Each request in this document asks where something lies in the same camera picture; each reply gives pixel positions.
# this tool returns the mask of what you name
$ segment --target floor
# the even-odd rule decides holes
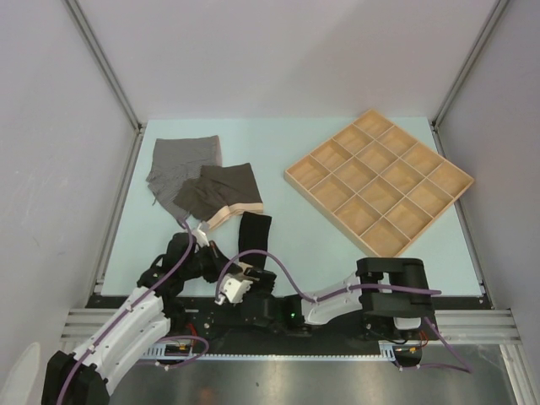
[[[201,361],[164,372],[136,366],[111,405],[235,404],[516,404],[498,346],[461,346],[474,368],[400,373],[390,363]],[[443,347],[427,347],[425,361],[452,362]]]
[[[145,178],[152,163],[156,138],[200,138],[218,134],[224,165],[251,162],[265,205],[273,216],[268,250],[289,268],[304,291],[333,285],[355,270],[365,257],[347,237],[316,211],[283,178],[283,172],[316,145],[348,125],[352,117],[284,118],[258,120],[150,121],[133,173],[127,200],[105,274],[103,295],[128,295],[139,275],[180,231],[158,204]],[[435,149],[424,117],[396,118],[395,123]],[[225,255],[238,249],[240,218],[232,218],[212,232]],[[404,253],[424,260],[429,286],[444,295],[481,294],[456,210],[450,207]],[[278,269],[267,261],[267,269]],[[186,283],[183,294],[211,295],[214,286],[203,280]],[[294,291],[278,275],[277,295]]]

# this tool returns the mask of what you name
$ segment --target gray floor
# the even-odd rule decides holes
[[[164,372],[136,366],[111,405],[125,404],[515,404],[498,346],[458,351],[474,374],[453,370],[400,373],[389,363],[200,361]],[[424,360],[455,362],[442,347]]]

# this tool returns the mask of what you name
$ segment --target table surface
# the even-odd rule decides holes
[[[323,289],[355,271],[365,254],[326,220],[283,177],[285,169],[316,145],[346,127],[354,117],[274,118],[250,120],[149,121],[127,193],[105,273],[103,295],[128,295],[140,274],[164,253],[176,221],[158,204],[145,181],[152,164],[155,139],[202,138],[219,135],[223,165],[250,162],[264,202],[273,217],[268,250],[278,257],[305,292]],[[424,117],[391,118],[433,150],[435,142]],[[197,221],[190,219],[190,225]],[[238,253],[240,217],[233,217],[208,237],[228,257]],[[479,296],[480,287],[462,227],[452,206],[403,254],[424,261],[429,286],[445,296]],[[279,268],[276,295],[294,291]],[[182,294],[212,295],[215,284],[202,279],[186,283]]]

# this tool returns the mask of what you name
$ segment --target white wall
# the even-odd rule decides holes
[[[0,389],[88,284],[133,133],[60,1],[0,5]]]
[[[433,116],[494,0],[81,0],[142,120]]]
[[[463,197],[499,308],[540,377],[540,2],[512,2],[440,129],[476,184]]]

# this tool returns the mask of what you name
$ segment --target white table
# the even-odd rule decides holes
[[[273,217],[268,250],[292,273],[306,292],[324,288],[350,275],[365,254],[320,215],[283,178],[283,172],[354,117],[284,118],[256,120],[150,121],[121,215],[105,273],[103,295],[130,294],[140,274],[164,253],[171,236],[180,231],[176,221],[158,204],[145,181],[156,138],[200,138],[219,135],[223,165],[250,162],[264,202]],[[423,117],[392,118],[399,126],[435,150],[429,123]],[[238,251],[240,217],[228,220],[209,234],[222,252]],[[479,296],[473,262],[454,207],[449,208],[402,255],[424,260],[429,286],[447,296]],[[267,259],[267,269],[278,275],[276,295],[293,294],[279,268]],[[214,284],[186,283],[182,294],[211,295]]]

